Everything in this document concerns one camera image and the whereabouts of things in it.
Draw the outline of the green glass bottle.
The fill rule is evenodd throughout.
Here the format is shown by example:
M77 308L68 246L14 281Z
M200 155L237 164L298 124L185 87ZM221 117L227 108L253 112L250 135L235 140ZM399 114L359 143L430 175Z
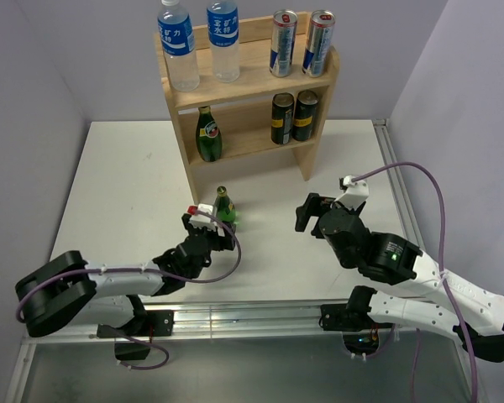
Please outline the green glass bottle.
M219 186L217 188L217 197L215 199L214 206L216 207L217 217L219 220L229 222L230 224L235 223L235 206L228 196L228 191L225 186Z
M199 107L196 129L196 145L200 157L205 162L215 162L222 156L223 143L220 129L209 106Z

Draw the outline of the black gold can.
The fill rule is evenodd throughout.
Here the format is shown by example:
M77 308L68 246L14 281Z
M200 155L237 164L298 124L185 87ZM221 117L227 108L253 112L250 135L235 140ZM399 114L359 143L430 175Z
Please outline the black gold can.
M314 91L304 90L298 93L292 125L292 137L296 141L304 142L312 137L317 106L318 95Z
M272 99L271 140L278 145L287 144L291 137L294 97L289 92L275 94Z

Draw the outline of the silver blue can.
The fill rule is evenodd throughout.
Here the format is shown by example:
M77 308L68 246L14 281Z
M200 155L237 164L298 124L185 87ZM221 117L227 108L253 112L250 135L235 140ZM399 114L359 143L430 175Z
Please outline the silver blue can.
M270 45L270 72L285 77L291 73L291 64L297 35L297 14L282 9L273 14L273 31Z
M334 26L335 16L331 11L316 10L312 12L302 62L302 72L304 74L316 78L324 73Z

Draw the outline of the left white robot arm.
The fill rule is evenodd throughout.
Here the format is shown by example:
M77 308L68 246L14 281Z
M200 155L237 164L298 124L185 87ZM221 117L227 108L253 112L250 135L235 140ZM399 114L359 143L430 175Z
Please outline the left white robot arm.
M32 338L70 325L96 325L108 337L144 336L155 327L142 297L168 296L186 284L201 284L200 274L213 252L239 250L233 222L190 207L182 218L187 236L174 248L145 263L94 264L78 250L64 252L15 286L15 316Z

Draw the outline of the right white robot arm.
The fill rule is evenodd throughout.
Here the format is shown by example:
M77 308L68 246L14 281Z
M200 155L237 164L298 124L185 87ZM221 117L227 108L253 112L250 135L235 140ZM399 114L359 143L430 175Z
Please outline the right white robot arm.
M349 210L332 197L309 194L296 209L296 231L303 232L311 217L318 220L313 237L328 242L343 268L417 296L413 301L357 285L347 302L321 307L323 330L418 327L453 340L479 359L504 361L504 296L441 270L422 249L398 235L371 232L359 209Z

